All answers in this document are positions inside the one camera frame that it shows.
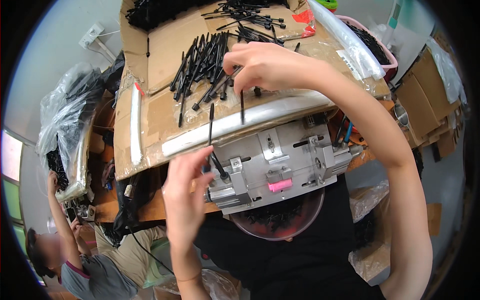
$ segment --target person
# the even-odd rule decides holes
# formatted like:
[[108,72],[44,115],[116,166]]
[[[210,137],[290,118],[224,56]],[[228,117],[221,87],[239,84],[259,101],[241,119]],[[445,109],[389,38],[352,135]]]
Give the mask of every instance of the person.
[[[115,249],[95,225],[95,239],[100,254],[93,255],[80,237],[76,218],[70,225],[55,197],[57,174],[48,174],[48,203],[57,234],[37,234],[32,228],[26,237],[27,255],[39,276],[58,277],[59,283],[82,300],[121,300],[133,298],[145,282],[149,255],[132,234]],[[159,227],[135,233],[139,243],[150,250],[153,240],[165,236]]]
[[[390,184],[392,242],[388,279],[369,286],[348,262],[353,221],[344,177],[325,188],[314,223],[291,242],[249,236],[217,216],[204,215],[204,189],[211,172],[200,169],[213,146],[171,160],[163,187],[173,272],[182,299],[209,299],[194,243],[251,292],[251,299],[420,299],[432,269],[427,209],[412,151],[393,118],[371,95],[325,61],[273,43],[235,44],[223,69],[234,90],[316,90],[355,124],[386,169]],[[190,184],[196,180],[196,191]]]

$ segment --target paper label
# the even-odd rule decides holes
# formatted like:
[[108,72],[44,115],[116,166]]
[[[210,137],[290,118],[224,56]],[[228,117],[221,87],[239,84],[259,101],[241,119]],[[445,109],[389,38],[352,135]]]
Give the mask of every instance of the paper label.
[[356,79],[356,80],[361,80],[362,77],[360,76],[360,73],[357,71],[357,69],[354,67],[354,64],[353,62],[350,60],[350,57],[348,57],[347,53],[345,52],[345,50],[337,50],[336,51],[338,53],[338,55],[340,56],[340,58],[345,62],[345,64],[347,65],[347,67],[350,69],[350,71],[352,72],[353,74],[353,77]]

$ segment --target pink component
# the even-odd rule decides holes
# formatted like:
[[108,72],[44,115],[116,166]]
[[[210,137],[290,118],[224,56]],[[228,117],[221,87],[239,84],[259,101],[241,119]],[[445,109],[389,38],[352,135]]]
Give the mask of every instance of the pink component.
[[277,192],[279,190],[289,188],[292,185],[293,185],[292,184],[292,178],[288,178],[288,179],[280,180],[280,181],[277,181],[277,182],[274,182],[274,183],[269,183],[268,188],[272,192]]

